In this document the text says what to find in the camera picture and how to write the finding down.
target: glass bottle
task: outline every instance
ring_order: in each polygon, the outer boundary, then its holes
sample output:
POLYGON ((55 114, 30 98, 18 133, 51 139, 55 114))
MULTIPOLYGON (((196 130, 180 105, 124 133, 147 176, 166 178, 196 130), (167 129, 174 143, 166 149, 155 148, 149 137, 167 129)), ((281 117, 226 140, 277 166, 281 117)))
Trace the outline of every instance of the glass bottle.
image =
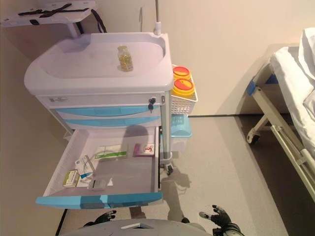
POLYGON ((133 70, 131 55, 126 45, 118 47, 118 59, 124 72, 133 70))

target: wire basket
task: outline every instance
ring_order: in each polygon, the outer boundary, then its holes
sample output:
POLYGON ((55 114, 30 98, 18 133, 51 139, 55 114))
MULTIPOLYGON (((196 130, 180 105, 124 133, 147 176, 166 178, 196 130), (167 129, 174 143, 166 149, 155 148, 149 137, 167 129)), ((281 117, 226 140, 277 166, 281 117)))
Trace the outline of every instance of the wire basket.
POLYGON ((197 91, 195 87, 195 92, 189 97, 178 97, 172 95, 172 105, 171 113, 172 114, 190 114, 195 106, 195 103, 198 101, 197 91))

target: light blue trim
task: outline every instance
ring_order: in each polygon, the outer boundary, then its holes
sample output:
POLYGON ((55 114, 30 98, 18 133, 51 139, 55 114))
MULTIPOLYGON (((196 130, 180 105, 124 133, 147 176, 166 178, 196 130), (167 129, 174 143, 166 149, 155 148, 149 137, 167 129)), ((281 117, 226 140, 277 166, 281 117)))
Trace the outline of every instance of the light blue trim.
POLYGON ((127 116, 149 111, 148 106, 132 107, 86 107, 86 108, 62 108, 56 109, 57 112, 88 116, 88 117, 116 117, 127 116))
POLYGON ((248 84, 247 89, 246 89, 247 94, 249 96, 251 96, 255 92, 255 89, 256 89, 255 82, 254 81, 250 81, 250 83, 248 84))
POLYGON ((89 176, 90 174, 92 174, 92 172, 84 173, 84 174, 80 175, 80 177, 81 177, 81 179, 84 179, 85 177, 89 176))
POLYGON ((275 74, 272 74, 269 79, 266 81, 266 84, 278 84, 278 79, 275 74))
POLYGON ((130 126, 142 123, 148 123, 159 119, 158 117, 143 117, 143 118, 126 118, 126 119, 65 119, 65 122, 70 124, 115 127, 115 126, 130 126))
POLYGON ((101 209, 145 206, 163 198, 160 192, 95 196, 38 197, 36 204, 63 209, 101 209))

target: cart wheel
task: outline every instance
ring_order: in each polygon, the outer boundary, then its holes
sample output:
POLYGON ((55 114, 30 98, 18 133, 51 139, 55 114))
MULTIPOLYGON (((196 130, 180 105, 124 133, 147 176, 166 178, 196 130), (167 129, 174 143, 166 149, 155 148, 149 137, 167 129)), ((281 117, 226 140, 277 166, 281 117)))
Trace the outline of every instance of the cart wheel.
POLYGON ((173 166, 172 165, 169 164, 169 165, 166 166, 166 172, 167 172, 168 176, 170 176, 173 173, 173 171, 174 170, 173 170, 173 166))
POLYGON ((247 135, 247 142, 249 144, 255 144, 259 140, 260 136, 259 135, 247 135))
POLYGON ((259 137, 260 137, 260 133, 257 132, 257 131, 255 130, 255 128, 252 128, 252 129, 248 132, 246 141, 247 141, 249 144, 255 144, 255 143, 258 141, 259 137))

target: caster wheel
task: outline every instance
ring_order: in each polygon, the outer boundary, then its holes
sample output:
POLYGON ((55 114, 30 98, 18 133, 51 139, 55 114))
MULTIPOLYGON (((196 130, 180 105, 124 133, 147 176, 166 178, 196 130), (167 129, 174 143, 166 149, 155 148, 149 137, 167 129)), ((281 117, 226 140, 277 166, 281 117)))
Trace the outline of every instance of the caster wheel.
POLYGON ((258 140, 259 140, 260 136, 259 135, 254 135, 252 137, 250 137, 249 135, 247 136, 247 142, 249 144, 254 145, 258 140))
POLYGON ((171 165, 167 166, 167 175, 170 176, 173 173, 173 167, 171 165))
POLYGON ((249 144, 255 144, 259 140, 260 134, 253 129, 247 135, 246 141, 249 144))
POLYGON ((190 221, 186 217, 184 217, 181 222, 184 224, 190 223, 190 221))

